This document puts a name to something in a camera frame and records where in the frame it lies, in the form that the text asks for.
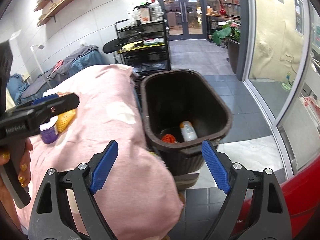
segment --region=floor lamp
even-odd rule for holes
[[[43,69],[41,68],[41,65],[36,57],[36,54],[35,54],[35,51],[34,51],[34,48],[38,48],[38,49],[43,49],[44,48],[44,45],[40,44],[40,45],[32,45],[30,47],[31,51],[32,51],[32,54],[33,54],[33,57],[35,58],[36,62],[37,62],[37,65],[41,71],[41,73],[44,75],[44,71]],[[49,84],[49,81],[47,80],[46,76],[44,75],[44,78],[45,78],[45,81],[47,82],[47,84],[49,85],[49,87],[52,89],[52,86]]]

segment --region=metal screw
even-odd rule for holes
[[[49,169],[48,170],[48,175],[52,175],[52,174],[54,174],[54,169]]]
[[[236,170],[239,170],[242,168],[242,165],[240,163],[234,163],[233,164],[233,167],[236,169]]]
[[[270,168],[266,168],[266,174],[271,175],[273,173],[272,169]]]
[[[84,170],[86,167],[87,167],[86,163],[81,163],[81,164],[78,165],[78,169],[79,170]]]

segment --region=blue gripper pad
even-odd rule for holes
[[[48,95],[46,97],[38,98],[38,99],[35,99],[33,101],[32,105],[37,105],[37,104],[40,104],[42,102],[48,101],[50,99],[58,98],[58,97],[59,96],[57,94],[52,94],[52,95]]]
[[[102,189],[111,168],[118,157],[118,150],[118,144],[114,141],[92,172],[91,185],[89,187],[91,194],[95,194],[98,190]]]
[[[207,164],[214,181],[217,183],[218,188],[223,190],[225,194],[228,194],[231,190],[228,173],[218,159],[215,151],[216,149],[211,147],[207,141],[202,142],[201,152],[205,163]]]

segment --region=pink blanket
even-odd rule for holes
[[[119,240],[162,239],[179,220],[182,203],[173,177],[145,150],[141,117],[130,84],[132,68],[116,64],[86,68],[54,88],[80,98],[77,117],[50,145],[31,138],[31,203],[17,209],[28,228],[32,205],[49,168],[74,169],[100,153],[110,140],[119,145],[118,158],[102,190],[94,197]],[[86,233],[73,192],[68,198],[80,232]]]

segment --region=yellow wall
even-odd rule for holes
[[[296,29],[294,0],[256,0],[256,40],[250,79],[291,80],[299,68],[303,35]]]

